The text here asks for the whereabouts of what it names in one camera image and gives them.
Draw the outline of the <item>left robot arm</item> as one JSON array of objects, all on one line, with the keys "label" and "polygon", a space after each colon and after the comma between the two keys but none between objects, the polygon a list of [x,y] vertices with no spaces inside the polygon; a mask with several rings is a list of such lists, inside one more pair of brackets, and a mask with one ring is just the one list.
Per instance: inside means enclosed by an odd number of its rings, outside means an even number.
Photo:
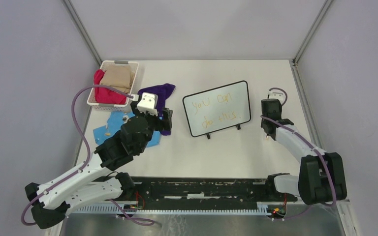
[{"label": "left robot arm", "polygon": [[[21,215],[22,223],[47,229],[86,205],[118,197],[130,200],[135,194],[135,186],[127,173],[118,173],[103,182],[89,184],[142,154],[154,132],[171,131],[173,111],[163,108],[162,113],[158,117],[136,111],[119,131],[97,146],[94,152],[89,152],[85,161],[47,183],[31,182],[26,185],[29,203]],[[31,210],[32,223],[25,220],[27,210]]]}]

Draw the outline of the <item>black framed whiteboard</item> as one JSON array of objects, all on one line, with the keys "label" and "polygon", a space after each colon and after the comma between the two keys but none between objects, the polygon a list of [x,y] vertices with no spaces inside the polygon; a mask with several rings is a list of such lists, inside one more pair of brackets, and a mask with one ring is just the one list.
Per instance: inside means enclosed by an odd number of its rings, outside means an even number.
[{"label": "black framed whiteboard", "polygon": [[252,118],[247,81],[186,95],[182,99],[189,132],[192,137],[236,127]]}]

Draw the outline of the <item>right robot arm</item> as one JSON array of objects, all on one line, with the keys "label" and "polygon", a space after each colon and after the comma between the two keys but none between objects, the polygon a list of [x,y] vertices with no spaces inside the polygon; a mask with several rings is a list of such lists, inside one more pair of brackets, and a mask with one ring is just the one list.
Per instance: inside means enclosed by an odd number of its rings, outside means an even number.
[{"label": "right robot arm", "polygon": [[261,101],[261,128],[267,137],[282,145],[299,162],[298,175],[278,173],[268,176],[265,196],[276,201],[284,193],[300,197],[307,205],[332,205],[347,198],[342,157],[327,152],[307,140],[294,123],[282,118],[280,100]]}]

